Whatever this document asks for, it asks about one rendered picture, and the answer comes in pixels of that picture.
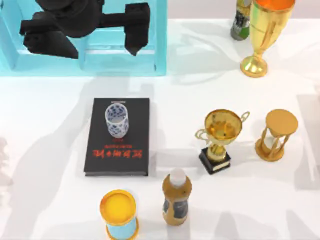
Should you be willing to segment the light blue rack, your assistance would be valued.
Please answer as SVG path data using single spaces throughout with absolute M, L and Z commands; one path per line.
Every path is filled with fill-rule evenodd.
M 125 48 L 123 27 L 97 28 L 72 38 L 78 58 L 35 54 L 24 46 L 21 22 L 42 8 L 36 0 L 0 0 L 0 76 L 163 76 L 167 67 L 167 0 L 104 0 L 104 14 L 123 13 L 126 4 L 148 3 L 148 44 L 136 56 Z

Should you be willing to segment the blue and white cup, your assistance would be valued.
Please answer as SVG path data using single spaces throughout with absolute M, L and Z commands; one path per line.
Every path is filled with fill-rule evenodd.
M 105 110 L 105 122 L 112 137 L 123 138 L 129 130 L 127 108 L 119 102 L 110 104 Z

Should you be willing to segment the green bottle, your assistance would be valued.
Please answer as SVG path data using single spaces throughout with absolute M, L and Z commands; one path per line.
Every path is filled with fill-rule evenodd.
M 249 36 L 250 11 L 252 0 L 237 0 L 235 17 L 230 29 L 234 40 L 243 41 Z

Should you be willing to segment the black book with red lettering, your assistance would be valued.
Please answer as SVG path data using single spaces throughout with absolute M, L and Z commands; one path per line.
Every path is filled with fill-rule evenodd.
M 114 138 L 105 113 L 113 103 L 128 110 L 128 132 Z M 149 173 L 149 98 L 95 98 L 84 162 L 87 176 L 147 176 Z

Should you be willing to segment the tall gold goblet trophy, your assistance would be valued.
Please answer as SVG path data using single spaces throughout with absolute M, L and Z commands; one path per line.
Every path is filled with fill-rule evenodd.
M 253 54 L 240 63 L 248 77 L 259 78 L 268 71 L 264 52 L 275 43 L 290 18 L 296 0 L 252 0 L 249 36 Z

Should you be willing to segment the golden hourglass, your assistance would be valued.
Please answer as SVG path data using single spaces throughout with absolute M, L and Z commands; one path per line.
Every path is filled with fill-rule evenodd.
M 266 126 L 255 143 L 257 155 L 267 161 L 275 162 L 284 155 L 285 144 L 298 129 L 298 120 L 285 109 L 273 109 L 265 118 Z

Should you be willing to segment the yellow and light blue can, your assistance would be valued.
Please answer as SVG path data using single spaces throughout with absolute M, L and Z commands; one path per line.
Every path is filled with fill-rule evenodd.
M 139 232 L 136 201 L 123 189 L 108 192 L 100 201 L 99 211 L 111 240 L 135 240 Z

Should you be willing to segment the brown bottle with white cap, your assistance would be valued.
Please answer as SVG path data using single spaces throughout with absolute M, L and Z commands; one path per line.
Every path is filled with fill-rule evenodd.
M 192 191 L 190 178 L 181 168 L 175 168 L 164 178 L 162 191 L 164 193 L 163 219 L 171 226 L 183 224 L 188 217 L 188 200 Z

